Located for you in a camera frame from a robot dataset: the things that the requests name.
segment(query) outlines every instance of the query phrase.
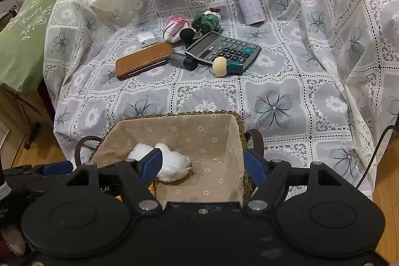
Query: stuffed toy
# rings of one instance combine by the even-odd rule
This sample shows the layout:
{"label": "stuffed toy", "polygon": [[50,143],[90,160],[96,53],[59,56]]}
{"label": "stuffed toy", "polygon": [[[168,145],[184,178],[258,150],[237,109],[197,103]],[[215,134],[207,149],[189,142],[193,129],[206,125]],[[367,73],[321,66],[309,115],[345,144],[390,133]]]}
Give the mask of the stuffed toy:
{"label": "stuffed toy", "polygon": [[220,12],[219,8],[209,8],[208,11],[197,15],[191,23],[191,26],[196,32],[202,32],[202,34],[206,34],[211,31],[221,34],[223,32],[223,28],[219,24],[221,17],[218,12]]}

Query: calculator display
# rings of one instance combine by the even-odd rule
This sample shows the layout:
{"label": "calculator display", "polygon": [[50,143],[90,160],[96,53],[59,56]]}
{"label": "calculator display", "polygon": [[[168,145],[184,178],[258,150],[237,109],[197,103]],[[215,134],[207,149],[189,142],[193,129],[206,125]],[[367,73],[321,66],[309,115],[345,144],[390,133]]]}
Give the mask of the calculator display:
{"label": "calculator display", "polygon": [[213,32],[207,34],[206,37],[202,38],[195,46],[190,50],[193,55],[198,55],[202,50],[204,50],[207,46],[209,46],[212,42],[214,42],[220,35]]}

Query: wooden floor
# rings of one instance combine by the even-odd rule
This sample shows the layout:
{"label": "wooden floor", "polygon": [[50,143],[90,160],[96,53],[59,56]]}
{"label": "wooden floor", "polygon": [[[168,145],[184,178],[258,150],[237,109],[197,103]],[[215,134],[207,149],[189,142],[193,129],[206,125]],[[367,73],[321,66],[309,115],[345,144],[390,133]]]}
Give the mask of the wooden floor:
{"label": "wooden floor", "polygon": [[[65,160],[64,155],[48,127],[43,127],[30,150],[21,147],[13,167],[33,166]],[[386,227],[377,251],[390,263],[399,261],[399,139],[391,142],[378,165],[374,202],[384,212]]]}

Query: green calculator key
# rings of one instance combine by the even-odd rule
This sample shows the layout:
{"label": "green calculator key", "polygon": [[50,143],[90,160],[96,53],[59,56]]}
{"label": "green calculator key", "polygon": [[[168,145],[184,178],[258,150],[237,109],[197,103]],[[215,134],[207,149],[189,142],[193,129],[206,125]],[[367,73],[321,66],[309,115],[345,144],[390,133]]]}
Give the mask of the green calculator key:
{"label": "green calculator key", "polygon": [[253,53],[253,49],[251,49],[251,48],[244,48],[244,49],[243,49],[243,52],[246,52],[247,54],[251,54],[251,53]]}

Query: round black pad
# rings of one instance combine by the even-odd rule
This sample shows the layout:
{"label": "round black pad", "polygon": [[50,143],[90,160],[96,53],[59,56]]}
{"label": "round black pad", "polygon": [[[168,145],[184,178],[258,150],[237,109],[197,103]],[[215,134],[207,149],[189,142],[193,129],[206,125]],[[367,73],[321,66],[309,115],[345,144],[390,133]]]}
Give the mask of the round black pad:
{"label": "round black pad", "polygon": [[375,249],[385,226],[382,212],[360,192],[333,192],[305,192],[282,203],[276,222],[284,237],[299,249],[324,257]]}
{"label": "round black pad", "polygon": [[111,247],[129,223],[122,202],[87,186],[48,192],[26,209],[21,221],[36,250],[63,258],[87,257]]}

